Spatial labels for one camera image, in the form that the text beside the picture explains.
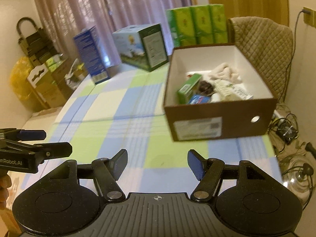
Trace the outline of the person's left hand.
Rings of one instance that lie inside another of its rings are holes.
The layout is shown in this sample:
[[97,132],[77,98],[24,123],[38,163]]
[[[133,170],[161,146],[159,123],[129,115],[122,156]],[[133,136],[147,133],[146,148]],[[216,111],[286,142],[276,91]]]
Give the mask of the person's left hand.
[[0,210],[4,210],[7,206],[8,189],[12,186],[11,178],[8,174],[0,178]]

